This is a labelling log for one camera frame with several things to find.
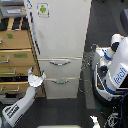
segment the green sticker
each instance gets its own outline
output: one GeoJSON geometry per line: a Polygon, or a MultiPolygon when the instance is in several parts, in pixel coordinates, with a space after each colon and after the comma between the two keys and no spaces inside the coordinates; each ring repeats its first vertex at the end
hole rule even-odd
{"type": "Polygon", "coordinates": [[[13,39],[13,35],[12,34],[7,34],[9,39],[13,39]]]}
{"type": "Polygon", "coordinates": [[[6,56],[5,55],[1,55],[1,58],[5,58],[6,56]]]}
{"type": "Polygon", "coordinates": [[[13,68],[8,68],[9,70],[13,69],[13,68]]]}
{"type": "Polygon", "coordinates": [[[28,58],[26,53],[22,54],[13,54],[14,58],[28,58]]]}
{"type": "Polygon", "coordinates": [[[44,7],[44,5],[41,6],[40,11],[41,11],[42,13],[45,13],[46,8],[44,7]]]}

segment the gray floor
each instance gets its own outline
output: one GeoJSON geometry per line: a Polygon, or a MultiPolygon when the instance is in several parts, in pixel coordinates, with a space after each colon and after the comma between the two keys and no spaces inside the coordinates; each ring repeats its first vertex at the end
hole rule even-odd
{"type": "MultiPolygon", "coordinates": [[[[128,1],[120,0],[92,0],[91,15],[86,38],[85,52],[90,54],[92,44],[110,46],[111,36],[120,33],[126,36],[120,23],[120,12],[128,8],[128,1]]],[[[80,88],[86,93],[78,92],[77,99],[47,100],[37,98],[32,107],[25,113],[15,128],[36,128],[40,125],[79,125],[83,128],[92,128],[91,115],[98,117],[101,128],[105,119],[100,110],[95,109],[95,98],[90,89],[89,69],[86,61],[81,72],[80,88]]],[[[0,110],[6,105],[0,104],[0,110]]]]}

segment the refrigerator door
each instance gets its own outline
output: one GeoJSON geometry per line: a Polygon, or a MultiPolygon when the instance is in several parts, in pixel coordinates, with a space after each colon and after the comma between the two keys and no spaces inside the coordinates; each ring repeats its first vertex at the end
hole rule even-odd
{"type": "Polygon", "coordinates": [[[35,40],[40,50],[39,59],[82,56],[91,0],[29,0],[29,3],[24,0],[24,2],[30,27],[35,29],[35,40]]]}

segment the freezer drawer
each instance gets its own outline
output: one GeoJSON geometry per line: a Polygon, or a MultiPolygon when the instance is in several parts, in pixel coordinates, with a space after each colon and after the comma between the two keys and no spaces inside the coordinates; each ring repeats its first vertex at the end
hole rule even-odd
{"type": "Polygon", "coordinates": [[[27,70],[34,67],[33,74],[39,76],[39,70],[36,65],[33,66],[19,66],[19,67],[0,67],[0,77],[16,77],[28,76],[27,70]]]}
{"type": "Polygon", "coordinates": [[[80,59],[58,59],[38,61],[40,70],[45,72],[47,78],[79,77],[82,65],[80,59]]]}
{"type": "Polygon", "coordinates": [[[77,98],[79,79],[52,79],[44,81],[47,99],[77,98]]]}
{"type": "Polygon", "coordinates": [[[31,48],[28,31],[2,31],[0,32],[0,49],[31,48]]]}
{"type": "Polygon", "coordinates": [[[35,65],[31,49],[0,50],[0,66],[35,65]]]}

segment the white refrigerator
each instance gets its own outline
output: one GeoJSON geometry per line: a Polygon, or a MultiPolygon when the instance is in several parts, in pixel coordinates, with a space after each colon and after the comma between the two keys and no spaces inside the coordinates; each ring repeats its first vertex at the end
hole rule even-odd
{"type": "Polygon", "coordinates": [[[77,98],[91,0],[24,0],[47,99],[77,98]]]}

